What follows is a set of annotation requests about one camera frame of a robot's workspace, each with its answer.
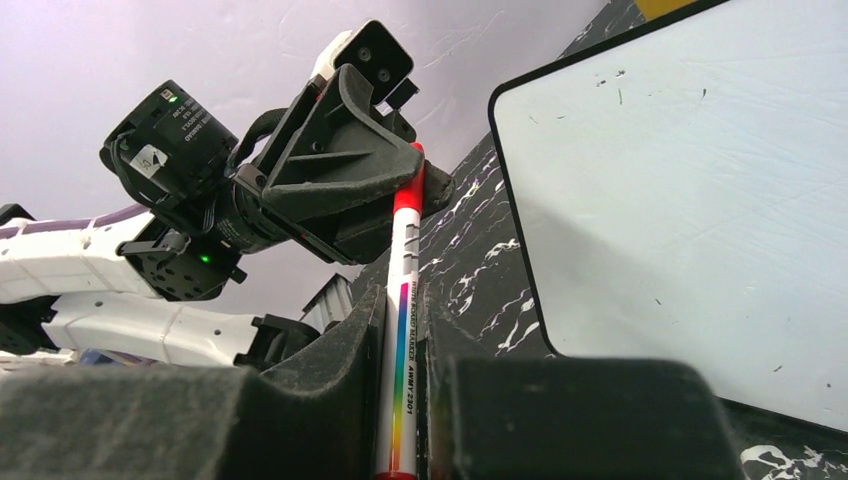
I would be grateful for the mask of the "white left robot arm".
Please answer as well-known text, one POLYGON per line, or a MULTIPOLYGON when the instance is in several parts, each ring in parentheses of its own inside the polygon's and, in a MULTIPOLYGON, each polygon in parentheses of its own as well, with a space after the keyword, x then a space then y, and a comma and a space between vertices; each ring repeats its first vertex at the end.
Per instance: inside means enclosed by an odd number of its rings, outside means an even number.
POLYGON ((287 241, 327 263, 373 262, 389 246, 396 195, 415 180, 424 214, 441 210, 451 177, 427 161, 400 111, 417 91, 344 64, 238 138, 163 82, 100 150, 131 206, 41 221, 2 207, 2 351, 257 368, 291 355, 293 321, 198 303, 245 280, 243 257, 287 241))

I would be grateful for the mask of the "white whiteboard marker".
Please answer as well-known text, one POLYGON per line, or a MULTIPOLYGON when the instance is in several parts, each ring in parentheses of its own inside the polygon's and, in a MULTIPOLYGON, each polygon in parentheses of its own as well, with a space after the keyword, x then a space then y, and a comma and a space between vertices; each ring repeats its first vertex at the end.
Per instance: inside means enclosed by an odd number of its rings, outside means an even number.
POLYGON ((393 216, 373 477, 417 477, 417 283, 420 214, 393 216))

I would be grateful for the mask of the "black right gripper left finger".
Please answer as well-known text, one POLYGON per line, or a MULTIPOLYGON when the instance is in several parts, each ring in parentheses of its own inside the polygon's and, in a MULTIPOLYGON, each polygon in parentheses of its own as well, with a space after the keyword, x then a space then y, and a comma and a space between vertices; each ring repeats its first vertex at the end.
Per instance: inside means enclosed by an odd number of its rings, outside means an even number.
POLYGON ((275 366, 76 367, 1 385, 5 479, 365 479, 387 294, 275 366))

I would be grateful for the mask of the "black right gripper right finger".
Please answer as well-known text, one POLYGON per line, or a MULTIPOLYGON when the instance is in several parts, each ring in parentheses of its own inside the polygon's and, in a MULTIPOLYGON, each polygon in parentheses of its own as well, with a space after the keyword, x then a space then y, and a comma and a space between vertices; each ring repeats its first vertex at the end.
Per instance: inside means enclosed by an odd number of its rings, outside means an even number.
POLYGON ((728 420, 690 366, 498 357, 419 296, 432 479, 741 479, 728 420))

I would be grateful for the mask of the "red marker cap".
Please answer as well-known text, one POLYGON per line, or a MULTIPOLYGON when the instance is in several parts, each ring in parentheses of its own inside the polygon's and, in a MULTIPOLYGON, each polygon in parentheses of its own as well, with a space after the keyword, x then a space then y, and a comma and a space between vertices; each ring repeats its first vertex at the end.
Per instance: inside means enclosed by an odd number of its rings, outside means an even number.
POLYGON ((394 195, 392 216, 400 210, 411 209, 418 214, 422 211, 425 166, 421 165, 411 180, 406 182, 394 195))

